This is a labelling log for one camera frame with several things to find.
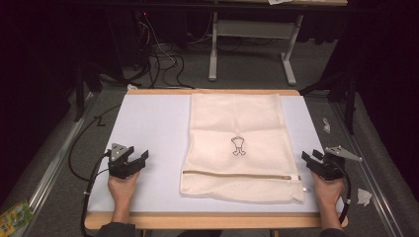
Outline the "white metal desk frame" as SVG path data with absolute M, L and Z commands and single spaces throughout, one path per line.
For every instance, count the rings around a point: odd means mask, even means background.
M 288 84 L 294 86 L 296 79 L 291 65 L 291 55 L 301 27 L 303 15 L 298 15 L 292 23 L 254 22 L 220 20 L 212 14 L 211 51 L 209 56 L 209 80 L 217 78 L 217 39 L 219 37 L 239 37 L 271 40 L 287 40 L 288 50 L 280 53 Z

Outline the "large crumpled white paper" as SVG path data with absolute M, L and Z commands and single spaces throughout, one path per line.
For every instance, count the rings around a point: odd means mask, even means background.
M 358 197 L 358 204 L 367 206 L 370 204 L 373 195 L 369 191 L 358 189 L 357 197 Z

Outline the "person's right dark sleeve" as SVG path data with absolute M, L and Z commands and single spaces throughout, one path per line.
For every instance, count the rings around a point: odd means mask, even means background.
M 335 228 L 328 228 L 322 230 L 318 237 L 349 237 L 343 230 L 335 229 Z

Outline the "metal floor rail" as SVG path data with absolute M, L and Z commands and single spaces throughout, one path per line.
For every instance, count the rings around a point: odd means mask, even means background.
M 88 121 L 71 109 L 53 129 L 25 171 L 19 193 L 29 200 L 34 219 L 13 237 L 81 237 L 85 183 L 68 170 L 70 147 Z
M 331 103 L 330 108 L 337 117 L 340 126 L 345 132 L 345 136 L 347 137 L 350 143 L 351 150 L 356 155 L 360 155 L 363 159 L 362 162 L 357 163 L 357 166 L 362 173 L 362 178 L 364 184 L 366 185 L 366 188 L 373 195 L 372 204 L 376 208 L 376 211 L 381 219 L 385 231 L 387 232 L 389 237 L 404 237 L 404 234 L 402 233 L 393 215 L 393 212 L 388 204 L 387 198 L 385 197 L 381 188 L 378 186 L 378 182 L 374 177 L 372 170 L 370 169 L 368 160 L 364 157 L 364 154 L 361 150 L 361 147 L 359 146 L 359 143 L 355 135 L 350 133 L 349 128 L 345 124 L 345 116 L 343 110 L 340 108 L 338 103 Z

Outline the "person's left hand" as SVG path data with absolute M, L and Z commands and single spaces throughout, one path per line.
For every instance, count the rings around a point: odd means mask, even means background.
M 116 205 L 128 204 L 133 197 L 139 173 L 134 173 L 126 179 L 111 176 L 108 188 Z

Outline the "cream mesh laundry bag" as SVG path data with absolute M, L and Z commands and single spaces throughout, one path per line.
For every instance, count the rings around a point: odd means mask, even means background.
M 281 96 L 194 94 L 180 192 L 241 202 L 303 202 Z

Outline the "white table mat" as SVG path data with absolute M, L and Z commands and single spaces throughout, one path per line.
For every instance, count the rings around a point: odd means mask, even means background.
M 180 193 L 181 168 L 189 141 L 188 95 L 126 95 L 109 138 L 110 144 L 134 148 L 132 159 L 149 152 L 140 171 L 130 210 L 138 213 L 314 213 L 318 210 L 314 183 L 301 159 L 303 151 L 322 148 L 301 96 L 282 96 L 281 106 L 290 133 L 293 156 L 301 176 L 304 201 L 246 203 Z

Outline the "person's dark sleeve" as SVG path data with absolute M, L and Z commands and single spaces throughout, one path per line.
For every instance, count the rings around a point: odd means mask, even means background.
M 349 237 L 343 230 L 335 229 L 335 228 L 328 228 L 322 230 L 318 237 Z
M 111 222 L 103 225 L 96 237 L 135 237 L 135 226 L 128 223 Z

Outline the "wooden table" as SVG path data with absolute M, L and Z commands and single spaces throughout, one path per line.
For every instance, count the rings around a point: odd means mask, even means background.
M 130 90 L 126 95 L 188 95 L 188 89 Z M 279 90 L 282 96 L 300 96 L 296 90 Z M 314 213 L 138 213 L 131 212 L 129 221 L 139 229 L 241 229 L 241 228 L 307 228 L 320 225 L 318 210 Z

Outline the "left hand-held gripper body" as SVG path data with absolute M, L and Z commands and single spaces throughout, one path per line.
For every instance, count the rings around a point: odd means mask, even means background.
M 125 159 L 123 157 L 127 148 L 128 147 L 117 144 L 117 143 L 112 144 L 111 154 L 109 156 L 109 161 L 108 161 L 108 170 L 111 176 L 114 176 L 120 179 L 126 179 L 129 176 L 136 173 L 136 171 L 133 171 L 131 169 L 128 158 Z

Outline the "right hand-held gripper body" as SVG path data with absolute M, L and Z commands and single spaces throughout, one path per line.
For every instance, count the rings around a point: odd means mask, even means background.
M 345 161 L 352 160 L 362 162 L 363 158 L 346 150 L 342 146 L 326 147 L 321 161 L 319 174 L 326 181 L 341 179 L 345 176 Z

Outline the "person's right hand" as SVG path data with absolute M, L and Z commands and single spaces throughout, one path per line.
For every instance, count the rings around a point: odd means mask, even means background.
M 318 204 L 322 208 L 336 208 L 336 202 L 344 191 L 342 179 L 325 181 L 315 173 L 312 174 Z

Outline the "person's left dark sleeve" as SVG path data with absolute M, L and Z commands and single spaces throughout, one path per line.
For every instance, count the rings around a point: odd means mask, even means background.
M 135 226 L 128 223 L 111 222 L 103 225 L 96 237 L 135 237 Z

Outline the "black metal stand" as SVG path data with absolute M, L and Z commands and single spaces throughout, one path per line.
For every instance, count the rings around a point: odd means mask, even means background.
M 329 102 L 338 103 L 344 100 L 346 102 L 344 123 L 348 131 L 353 134 L 357 78 L 357 72 L 339 72 L 326 79 L 319 80 L 298 92 L 305 96 L 316 90 L 328 89 L 327 99 Z
M 76 116 L 74 121 L 81 120 L 85 110 L 84 86 L 90 92 L 102 91 L 100 76 L 95 68 L 95 64 L 87 60 L 81 60 L 75 70 L 75 97 L 76 97 Z

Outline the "green printed packet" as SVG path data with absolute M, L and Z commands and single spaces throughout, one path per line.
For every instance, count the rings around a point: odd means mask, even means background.
M 0 237 L 10 237 L 34 218 L 27 200 L 21 200 L 0 215 Z

